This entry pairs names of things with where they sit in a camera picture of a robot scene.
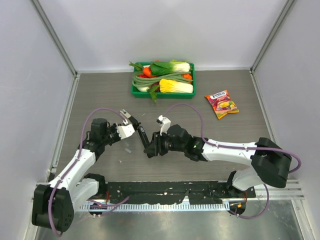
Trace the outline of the black deli stapler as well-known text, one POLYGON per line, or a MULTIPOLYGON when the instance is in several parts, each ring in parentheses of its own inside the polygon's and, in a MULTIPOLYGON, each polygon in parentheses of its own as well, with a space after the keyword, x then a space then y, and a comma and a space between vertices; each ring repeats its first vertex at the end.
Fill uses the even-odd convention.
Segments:
POLYGON ((146 149, 150 145, 146 131, 144 130, 144 128, 142 126, 139 125, 137 127, 137 132, 138 132, 138 135, 140 137, 140 140, 142 142, 143 147, 146 149))

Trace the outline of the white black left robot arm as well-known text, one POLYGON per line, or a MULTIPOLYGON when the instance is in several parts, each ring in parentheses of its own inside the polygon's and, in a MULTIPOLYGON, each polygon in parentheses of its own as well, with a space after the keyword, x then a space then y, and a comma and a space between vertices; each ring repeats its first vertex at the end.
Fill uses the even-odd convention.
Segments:
POLYGON ((92 120, 86 138, 80 142, 75 155, 67 166, 49 183, 39 184, 34 190, 31 223, 34 226, 52 229, 61 234, 72 224, 75 211, 93 197, 102 199, 107 192, 105 178, 99 174, 88 174, 93 166, 111 146, 138 132, 146 135, 144 128, 134 117, 123 123, 110 124, 105 118, 92 120))

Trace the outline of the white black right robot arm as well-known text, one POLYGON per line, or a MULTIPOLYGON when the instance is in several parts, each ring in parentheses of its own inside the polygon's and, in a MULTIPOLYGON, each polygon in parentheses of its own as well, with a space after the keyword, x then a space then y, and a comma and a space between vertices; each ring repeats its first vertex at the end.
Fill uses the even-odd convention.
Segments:
POLYGON ((285 188, 292 158, 270 139, 261 137, 257 142, 230 143, 192 136, 175 124, 166 132, 154 132, 144 148, 149 157, 182 152, 194 162, 225 161, 246 165, 243 170, 230 173, 224 187, 227 197, 236 198, 257 185, 285 188))

